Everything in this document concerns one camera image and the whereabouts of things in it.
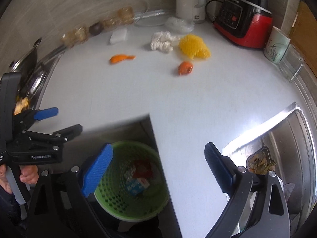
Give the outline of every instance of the power cord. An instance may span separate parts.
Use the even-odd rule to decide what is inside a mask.
[[[150,2],[149,0],[142,0],[146,3],[146,10],[145,12],[140,16],[140,18],[138,18],[137,20],[134,21],[134,24],[136,26],[139,26],[139,27],[158,27],[158,26],[163,26],[164,23],[161,23],[161,24],[156,24],[156,25],[141,25],[138,23],[138,21],[140,21],[141,19],[143,19],[144,15],[149,11],[149,8],[150,8]]]
[[[208,12],[207,12],[207,6],[208,6],[211,2],[221,2],[221,3],[223,3],[223,2],[220,1],[220,0],[210,0],[209,2],[206,3],[206,6],[205,6],[206,16],[207,16],[207,18],[208,18],[212,23],[214,23],[215,20],[212,20],[212,19],[210,18],[210,16],[209,16]]]

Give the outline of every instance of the human hand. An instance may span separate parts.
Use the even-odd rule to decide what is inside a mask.
[[[5,176],[7,170],[6,165],[0,166],[0,185],[9,194],[12,194],[12,190],[9,182]],[[21,167],[20,181],[28,184],[36,184],[39,179],[37,166],[23,166]]]

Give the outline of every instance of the finger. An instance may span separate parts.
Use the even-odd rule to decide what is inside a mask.
[[[24,166],[21,168],[21,174],[26,177],[33,173],[37,173],[38,168],[37,166]]]
[[[38,176],[37,173],[32,173],[28,176],[20,175],[20,181],[26,183],[26,182],[29,182],[30,180],[32,180],[36,176]]]
[[[39,179],[39,175],[36,175],[33,179],[29,180],[28,184],[37,184],[37,181]]]

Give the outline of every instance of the red blender base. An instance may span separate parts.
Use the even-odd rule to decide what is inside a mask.
[[[214,22],[214,26],[232,42],[250,48],[264,48],[272,30],[273,18],[260,14],[254,15],[247,34],[243,38],[237,38]]]

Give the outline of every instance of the black control panel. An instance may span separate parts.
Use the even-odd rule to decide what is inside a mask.
[[[242,7],[231,1],[225,0],[219,12],[220,20],[232,29],[238,27],[242,14]]]

